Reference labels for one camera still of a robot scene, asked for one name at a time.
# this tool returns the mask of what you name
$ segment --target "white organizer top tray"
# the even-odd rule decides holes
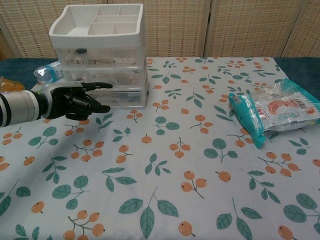
[[[67,5],[52,24],[54,48],[140,47],[143,4]]]

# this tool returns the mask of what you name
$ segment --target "white plastic drawer organizer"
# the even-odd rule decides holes
[[[66,81],[110,83],[113,88],[95,90],[92,96],[114,107],[145,106],[143,4],[68,5],[49,36]],[[131,95],[139,101],[124,100]]]

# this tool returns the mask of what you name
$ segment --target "plastic water bottle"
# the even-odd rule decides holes
[[[33,74],[37,77],[38,82],[42,84],[52,84],[64,75],[59,61],[41,66]]]

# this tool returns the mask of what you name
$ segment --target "table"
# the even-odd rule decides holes
[[[257,149],[227,101],[284,79],[274,59],[147,64],[144,109],[0,129],[1,238],[319,239],[320,128]]]

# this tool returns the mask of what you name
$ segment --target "robotic hand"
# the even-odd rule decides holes
[[[86,94],[95,89],[110,89],[104,82],[69,82],[49,85],[38,94],[33,91],[0,92],[0,127],[30,122],[41,116],[56,119],[66,116],[86,120],[92,113],[107,113],[110,107]]]

